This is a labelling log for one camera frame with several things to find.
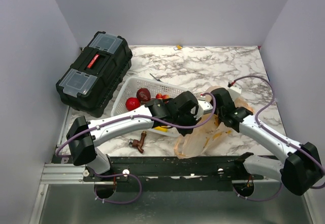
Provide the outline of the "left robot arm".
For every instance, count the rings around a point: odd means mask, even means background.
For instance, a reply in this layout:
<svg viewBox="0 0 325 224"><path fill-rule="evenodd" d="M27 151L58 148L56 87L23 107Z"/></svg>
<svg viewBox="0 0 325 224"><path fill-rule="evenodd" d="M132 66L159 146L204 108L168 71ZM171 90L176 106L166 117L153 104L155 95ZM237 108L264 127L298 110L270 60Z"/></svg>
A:
<svg viewBox="0 0 325 224"><path fill-rule="evenodd" d="M173 99L151 99L134 110L102 120L88 121L80 116L67 133L73 164L89 165L100 180L109 180L113 169L108 157L98 150L100 145L124 134L169 123L177 125L180 134L190 134L202 114L198 99L185 91Z"/></svg>

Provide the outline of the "yellow fake bell pepper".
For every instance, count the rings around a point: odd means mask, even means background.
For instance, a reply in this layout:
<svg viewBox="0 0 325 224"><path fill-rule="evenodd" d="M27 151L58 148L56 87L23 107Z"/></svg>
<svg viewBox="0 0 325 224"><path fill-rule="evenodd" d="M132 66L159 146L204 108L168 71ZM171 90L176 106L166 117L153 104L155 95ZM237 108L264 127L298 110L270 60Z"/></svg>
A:
<svg viewBox="0 0 325 224"><path fill-rule="evenodd" d="M157 131L161 131L161 132L167 132L168 128L166 126L157 126L154 128Z"/></svg>

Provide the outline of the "orange translucent plastic bag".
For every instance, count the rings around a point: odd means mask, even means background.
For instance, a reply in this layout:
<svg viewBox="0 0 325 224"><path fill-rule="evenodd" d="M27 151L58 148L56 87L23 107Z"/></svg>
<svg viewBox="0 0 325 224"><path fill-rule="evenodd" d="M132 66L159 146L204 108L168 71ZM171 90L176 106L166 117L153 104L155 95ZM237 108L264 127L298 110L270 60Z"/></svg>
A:
<svg viewBox="0 0 325 224"><path fill-rule="evenodd" d="M254 113L254 109L241 96L234 102L237 107L244 107ZM192 134L179 136L174 145L174 153L180 159L200 156L224 142L233 131L224 123L219 123L218 117L214 115L206 124L193 129Z"/></svg>

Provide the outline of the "red fake tomato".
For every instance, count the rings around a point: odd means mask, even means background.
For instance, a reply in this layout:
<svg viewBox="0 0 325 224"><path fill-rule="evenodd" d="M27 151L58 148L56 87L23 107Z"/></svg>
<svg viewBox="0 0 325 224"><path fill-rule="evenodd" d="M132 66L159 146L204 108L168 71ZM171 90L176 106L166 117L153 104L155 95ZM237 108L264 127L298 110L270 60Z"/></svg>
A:
<svg viewBox="0 0 325 224"><path fill-rule="evenodd" d="M128 98L125 102L125 107L128 111L135 110L140 107L141 103L137 98Z"/></svg>

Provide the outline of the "red fake cherry bunch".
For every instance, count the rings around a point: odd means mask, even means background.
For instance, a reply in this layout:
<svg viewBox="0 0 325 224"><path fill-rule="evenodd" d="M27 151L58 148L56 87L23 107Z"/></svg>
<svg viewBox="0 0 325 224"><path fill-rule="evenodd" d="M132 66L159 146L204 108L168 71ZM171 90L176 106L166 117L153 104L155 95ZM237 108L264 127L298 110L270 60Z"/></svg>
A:
<svg viewBox="0 0 325 224"><path fill-rule="evenodd" d="M170 99L170 96L168 94L158 93L155 98L167 102Z"/></svg>

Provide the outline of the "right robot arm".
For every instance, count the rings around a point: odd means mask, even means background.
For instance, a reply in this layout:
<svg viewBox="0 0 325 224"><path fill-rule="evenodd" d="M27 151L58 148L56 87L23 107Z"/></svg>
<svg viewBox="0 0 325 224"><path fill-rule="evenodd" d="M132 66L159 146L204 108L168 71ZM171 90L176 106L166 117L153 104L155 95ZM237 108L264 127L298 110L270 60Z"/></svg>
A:
<svg viewBox="0 0 325 224"><path fill-rule="evenodd" d="M259 121L250 110L236 107L231 93L225 88L214 89L211 94L220 122L255 140L276 157L270 159L250 154L234 165L237 178L262 175L279 181L291 193L301 196L315 188L316 182L324 177L324 167L315 145L292 140Z"/></svg>

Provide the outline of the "red fake apple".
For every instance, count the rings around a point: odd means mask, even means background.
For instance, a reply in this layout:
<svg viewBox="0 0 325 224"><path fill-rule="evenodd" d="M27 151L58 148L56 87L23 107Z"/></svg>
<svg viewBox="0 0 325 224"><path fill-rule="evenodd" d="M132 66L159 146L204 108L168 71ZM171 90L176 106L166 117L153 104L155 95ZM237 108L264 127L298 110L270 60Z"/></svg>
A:
<svg viewBox="0 0 325 224"><path fill-rule="evenodd" d="M140 88L136 93L136 97L140 102L148 102L151 100L151 94L147 88Z"/></svg>

